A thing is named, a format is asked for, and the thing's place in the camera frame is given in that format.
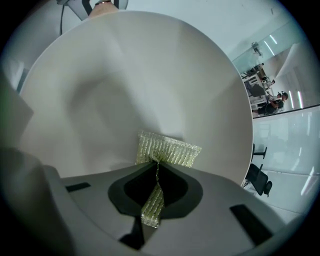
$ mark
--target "metallic gold fabric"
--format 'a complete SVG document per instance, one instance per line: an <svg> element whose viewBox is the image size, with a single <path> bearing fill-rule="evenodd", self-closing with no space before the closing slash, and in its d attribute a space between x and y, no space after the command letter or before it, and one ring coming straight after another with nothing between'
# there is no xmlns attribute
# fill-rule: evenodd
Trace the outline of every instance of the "metallic gold fabric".
<svg viewBox="0 0 320 256"><path fill-rule="evenodd" d="M140 131L138 136L139 146L135 164L157 162L156 185L142 207L141 222L157 228L160 224L161 210L165 206L164 194L159 184L159 162L191 167L201 147L152 132Z"/></svg>

